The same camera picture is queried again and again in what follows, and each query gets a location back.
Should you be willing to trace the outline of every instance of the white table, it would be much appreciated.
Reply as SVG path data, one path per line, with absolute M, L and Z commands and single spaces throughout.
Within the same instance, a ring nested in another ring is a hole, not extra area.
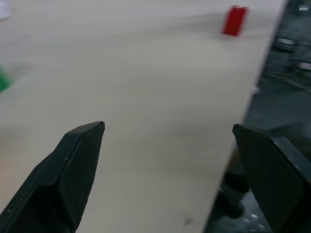
M 223 36 L 238 3 L 242 36 Z M 22 73 L 0 94 L 0 209 L 64 133 L 104 120 L 78 232 L 200 233 L 283 1 L 12 5 L 0 63 Z

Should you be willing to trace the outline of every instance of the red block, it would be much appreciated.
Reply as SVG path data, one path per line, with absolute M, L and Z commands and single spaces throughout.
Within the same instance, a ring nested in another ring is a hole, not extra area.
M 223 33 L 239 36 L 247 11 L 247 7 L 232 6 L 228 13 Z

